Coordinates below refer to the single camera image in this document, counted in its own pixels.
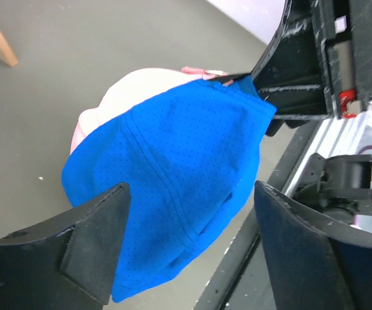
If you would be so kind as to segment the blue baseball cap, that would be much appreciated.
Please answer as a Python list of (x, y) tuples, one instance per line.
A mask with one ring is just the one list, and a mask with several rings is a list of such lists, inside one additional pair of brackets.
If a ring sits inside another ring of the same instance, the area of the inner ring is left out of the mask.
[(62, 172), (73, 206), (117, 183), (130, 187), (113, 301), (172, 280), (221, 235), (252, 192), (275, 112), (248, 82), (199, 79), (132, 107), (76, 147)]

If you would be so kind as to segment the pink baseball cap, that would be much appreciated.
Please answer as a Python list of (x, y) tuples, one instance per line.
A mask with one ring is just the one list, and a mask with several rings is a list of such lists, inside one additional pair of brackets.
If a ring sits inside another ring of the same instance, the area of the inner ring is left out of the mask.
[(70, 150), (74, 151), (99, 126), (149, 98), (190, 81), (226, 75), (227, 73), (221, 70), (193, 67), (183, 67), (181, 70), (167, 68), (135, 70), (113, 84), (97, 107), (84, 110), (79, 115)]

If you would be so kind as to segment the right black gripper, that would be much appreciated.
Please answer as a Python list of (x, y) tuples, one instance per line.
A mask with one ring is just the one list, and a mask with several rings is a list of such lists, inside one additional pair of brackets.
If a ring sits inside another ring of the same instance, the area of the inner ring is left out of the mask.
[(305, 120), (330, 116), (318, 49), (329, 74), (334, 116), (352, 119), (368, 109), (372, 1), (286, 1), (278, 28), (251, 71), (259, 96), (276, 107), (266, 136), (275, 136), (283, 125), (296, 129), (309, 123)]

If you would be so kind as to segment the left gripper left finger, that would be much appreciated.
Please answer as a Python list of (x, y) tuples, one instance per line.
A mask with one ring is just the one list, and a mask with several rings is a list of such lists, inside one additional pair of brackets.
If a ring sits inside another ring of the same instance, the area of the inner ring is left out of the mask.
[(102, 309), (130, 208), (126, 183), (0, 238), (0, 309)]

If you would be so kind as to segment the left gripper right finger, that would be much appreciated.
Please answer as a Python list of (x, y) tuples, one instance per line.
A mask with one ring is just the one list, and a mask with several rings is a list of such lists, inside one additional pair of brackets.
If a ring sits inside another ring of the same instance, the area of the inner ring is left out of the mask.
[(262, 181), (254, 198), (277, 309), (372, 309), (372, 233)]

